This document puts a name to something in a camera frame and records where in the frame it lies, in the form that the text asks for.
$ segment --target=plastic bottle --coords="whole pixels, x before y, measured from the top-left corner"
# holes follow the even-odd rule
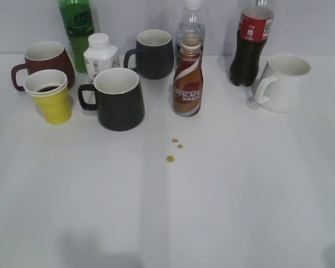
[[[237,30],[237,49],[229,69],[232,84],[249,87],[259,70],[259,58],[267,42],[274,13],[265,7],[266,0],[242,10]]]
[[[199,36],[186,34],[181,61],[174,76],[173,110],[180,116],[193,116],[200,111],[203,89],[200,58]]]
[[[203,53],[205,25],[202,16],[201,1],[202,0],[186,0],[185,2],[183,19],[179,23],[178,32],[176,34],[176,66],[179,66],[180,64],[180,49],[183,45],[183,37],[189,32],[197,33],[200,41],[201,53]]]
[[[101,71],[119,67],[118,48],[111,45],[109,36],[95,33],[88,38],[89,47],[83,54],[91,83]]]
[[[79,73],[86,73],[83,53],[88,48],[88,37],[94,33],[89,0],[58,0],[63,23],[74,54],[74,65]]]

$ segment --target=mug handle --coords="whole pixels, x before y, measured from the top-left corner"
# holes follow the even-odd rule
[[[269,98],[264,95],[264,92],[266,91],[266,88],[269,86],[270,83],[273,83],[277,81],[277,77],[275,76],[268,76],[266,78],[263,78],[257,87],[256,94],[255,94],[255,101],[258,104],[263,104],[267,101],[269,101]]]
[[[16,73],[22,69],[27,69],[27,68],[28,68],[27,64],[23,63],[23,64],[16,65],[14,68],[11,69],[12,84],[16,88],[17,91],[25,91],[25,89],[23,88],[23,86],[17,84]]]
[[[129,64],[129,59],[130,57],[133,55],[133,54],[137,54],[139,51],[137,49],[131,49],[131,50],[128,50],[126,53],[125,53],[125,56],[124,56],[124,68],[128,68],[128,64]]]
[[[79,104],[82,106],[83,109],[87,111],[97,110],[97,104],[88,104],[87,102],[84,101],[84,98],[83,98],[84,91],[94,92],[94,85],[81,85],[78,89],[78,100],[79,100]]]

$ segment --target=dark red mug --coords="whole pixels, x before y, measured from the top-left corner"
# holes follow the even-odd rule
[[[25,91],[23,86],[18,85],[16,81],[16,73],[22,69],[27,69],[29,75],[47,69],[60,70],[67,75],[68,88],[74,85],[75,75],[72,62],[63,45],[57,42],[36,43],[25,51],[25,63],[11,70],[12,84],[18,91]]]

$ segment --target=green bottle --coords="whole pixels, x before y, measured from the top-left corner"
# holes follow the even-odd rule
[[[79,73],[87,73],[83,53],[88,48],[88,37],[94,33],[89,0],[58,0],[63,23],[74,54],[74,65]]]

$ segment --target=cola bottle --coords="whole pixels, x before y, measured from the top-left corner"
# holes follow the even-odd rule
[[[249,87],[259,70],[259,58],[267,42],[274,12],[264,5],[242,10],[237,31],[237,49],[229,69],[229,79],[234,85]]]

